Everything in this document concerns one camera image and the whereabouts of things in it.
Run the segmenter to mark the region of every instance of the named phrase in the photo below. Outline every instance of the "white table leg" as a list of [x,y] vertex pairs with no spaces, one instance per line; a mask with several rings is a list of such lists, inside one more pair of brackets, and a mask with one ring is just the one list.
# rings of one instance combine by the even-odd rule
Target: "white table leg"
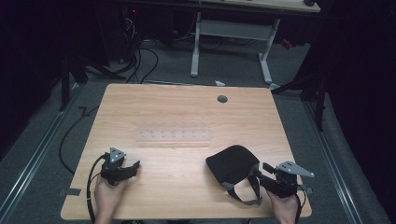
[[194,52],[192,54],[192,62],[191,62],[191,76],[192,77],[198,76],[200,33],[201,33],[201,12],[198,12],[196,28],[195,28],[195,45],[194,45]]
[[262,66],[262,74],[264,76],[264,81],[268,84],[272,83],[272,79],[271,79],[270,71],[268,69],[267,57],[270,52],[271,46],[274,42],[274,38],[275,38],[277,27],[279,26],[279,23],[280,23],[280,19],[277,19],[274,21],[272,30],[271,30],[270,35],[267,40],[267,45],[265,47],[264,53],[259,54],[259,60],[260,60],[261,66]]

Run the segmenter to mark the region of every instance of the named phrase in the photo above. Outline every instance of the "metal rail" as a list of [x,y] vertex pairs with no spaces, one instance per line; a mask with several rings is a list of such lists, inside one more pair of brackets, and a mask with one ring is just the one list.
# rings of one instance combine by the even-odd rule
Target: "metal rail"
[[26,191],[33,177],[35,176],[36,171],[38,170],[41,162],[44,160],[47,152],[49,151],[49,145],[52,140],[52,137],[55,135],[56,131],[59,129],[64,116],[70,108],[70,105],[76,100],[77,96],[81,93],[82,87],[79,87],[78,84],[72,89],[72,97],[64,109],[64,111],[59,111],[56,115],[54,121],[51,123],[49,128],[47,129],[43,139],[39,143],[38,147],[35,150],[32,158],[29,160],[17,182],[15,183],[12,190],[9,192],[7,198],[3,201],[0,207],[0,223],[7,223],[9,218],[11,217],[15,207],[20,201],[23,193]]
[[322,154],[326,165],[329,169],[332,182],[334,183],[335,189],[337,190],[338,196],[340,197],[341,204],[344,206],[346,215],[350,223],[362,224],[361,215],[359,214],[358,208],[356,207],[353,197],[350,193],[347,183],[338,169],[338,165],[332,155],[332,151],[327,143],[326,137],[323,132],[318,129],[318,125],[315,122],[314,108],[309,102],[303,102],[305,112],[310,117],[313,128],[316,131],[319,142],[321,143]]

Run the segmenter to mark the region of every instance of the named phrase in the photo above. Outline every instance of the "black fabric pouch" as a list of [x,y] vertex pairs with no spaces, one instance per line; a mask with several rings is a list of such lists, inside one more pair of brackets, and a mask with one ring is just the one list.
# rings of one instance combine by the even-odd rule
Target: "black fabric pouch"
[[[246,204],[261,204],[260,185],[253,169],[259,169],[260,161],[245,147],[231,146],[206,158],[206,164],[218,182],[227,189],[236,200]],[[235,193],[234,186],[247,178],[257,199],[242,201]]]

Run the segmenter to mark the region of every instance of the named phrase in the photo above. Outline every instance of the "gray carpet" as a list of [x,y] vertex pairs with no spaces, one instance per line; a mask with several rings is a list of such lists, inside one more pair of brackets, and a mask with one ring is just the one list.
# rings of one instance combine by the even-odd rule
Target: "gray carpet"
[[[201,51],[199,76],[190,77],[192,46],[182,42],[180,45],[167,47],[158,44],[152,50],[158,54],[159,62],[156,69],[147,77],[147,82],[166,81],[195,85],[214,86],[219,80],[226,86],[263,87],[260,65],[254,51],[259,52],[261,43],[244,45],[223,44],[217,48],[216,43],[204,44]],[[145,42],[143,48],[153,46]],[[273,81],[277,85],[292,81],[309,46],[286,50],[274,45],[268,58]],[[138,70],[141,78],[155,64],[155,56],[142,49],[142,63]],[[120,65],[113,64],[112,69]],[[48,151],[26,191],[14,209],[8,211],[8,223],[89,223],[89,221],[70,222],[60,217],[64,203],[63,189],[68,189],[73,176],[61,165],[58,149],[67,130],[81,118],[82,109],[87,111],[100,104],[106,85],[114,82],[107,77],[90,75],[85,86],[78,87],[73,93],[76,100],[64,114],[59,130],[53,135]],[[312,189],[308,194],[313,210],[311,217],[302,218],[300,223],[349,223],[348,214],[334,186],[329,167],[321,150],[315,126],[306,112],[304,103],[295,91],[275,95],[276,106],[290,141],[295,160],[301,166],[316,174],[315,178],[304,178],[304,184]],[[364,223],[389,223],[388,217],[376,201],[370,185],[354,160],[342,131],[332,112],[331,102],[326,99],[326,110],[323,118],[324,132],[332,149],[334,158],[342,175],[349,186],[351,197],[354,198],[361,220]],[[48,99],[31,117],[30,123],[15,146],[0,163],[0,177],[4,181],[0,191],[0,201],[6,200],[24,167],[32,158],[52,121],[59,116],[61,105],[60,84],[52,91]],[[73,170],[76,169],[80,154],[89,135],[95,113],[83,119],[64,139],[64,161]],[[253,223],[275,223],[272,218],[253,220]]]

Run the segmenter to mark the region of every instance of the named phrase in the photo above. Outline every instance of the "white desk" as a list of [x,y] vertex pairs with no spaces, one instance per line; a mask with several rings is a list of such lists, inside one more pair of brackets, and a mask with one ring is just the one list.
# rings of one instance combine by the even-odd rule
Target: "white desk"
[[[222,3],[244,7],[266,7],[277,10],[293,10],[301,12],[320,12],[317,4],[308,7],[303,0],[201,0],[202,3]],[[200,35],[217,35],[225,37],[245,38],[266,41],[265,48],[259,54],[259,60],[262,67],[264,81],[272,83],[270,71],[268,69],[267,57],[276,36],[276,31],[280,19],[274,21],[272,26],[255,25],[228,21],[202,20],[201,13],[197,13],[197,22],[195,29],[195,45],[192,54],[191,76],[197,77],[199,70],[199,43]]]

